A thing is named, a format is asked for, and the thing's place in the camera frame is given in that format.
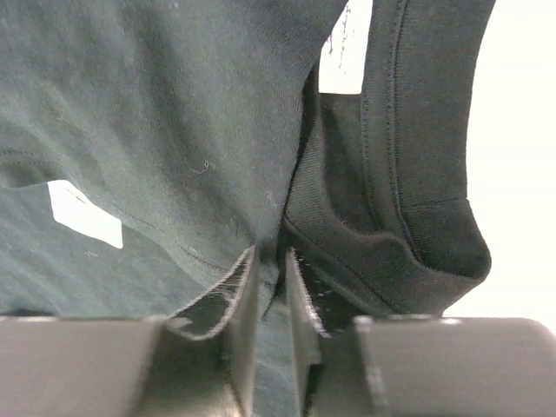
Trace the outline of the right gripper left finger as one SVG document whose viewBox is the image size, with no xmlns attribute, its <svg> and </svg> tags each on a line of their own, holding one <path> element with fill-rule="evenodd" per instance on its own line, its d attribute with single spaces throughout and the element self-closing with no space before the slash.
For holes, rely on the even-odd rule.
<svg viewBox="0 0 556 417">
<path fill-rule="evenodd" d="M 189 386 L 215 390 L 210 416 L 252 414 L 258 265 L 256 248 L 245 249 L 215 285 L 167 319 L 189 351 Z"/>
</svg>

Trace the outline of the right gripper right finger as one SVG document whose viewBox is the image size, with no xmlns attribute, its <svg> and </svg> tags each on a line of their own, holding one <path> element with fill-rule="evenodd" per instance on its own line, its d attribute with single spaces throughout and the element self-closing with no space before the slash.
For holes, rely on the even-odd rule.
<svg viewBox="0 0 556 417">
<path fill-rule="evenodd" d="M 300 416 L 346 416 L 357 353 L 353 318 L 361 311 L 295 249 L 286 282 Z"/>
</svg>

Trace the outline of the black t shirt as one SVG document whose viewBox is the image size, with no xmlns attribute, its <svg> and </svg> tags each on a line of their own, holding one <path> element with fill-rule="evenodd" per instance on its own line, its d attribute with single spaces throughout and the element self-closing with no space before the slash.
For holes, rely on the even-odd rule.
<svg viewBox="0 0 556 417">
<path fill-rule="evenodd" d="M 1 310 L 172 314 L 261 256 L 256 416 L 295 413 L 285 256 L 367 314 L 487 277 L 467 199 L 490 1 L 4 1 Z"/>
</svg>

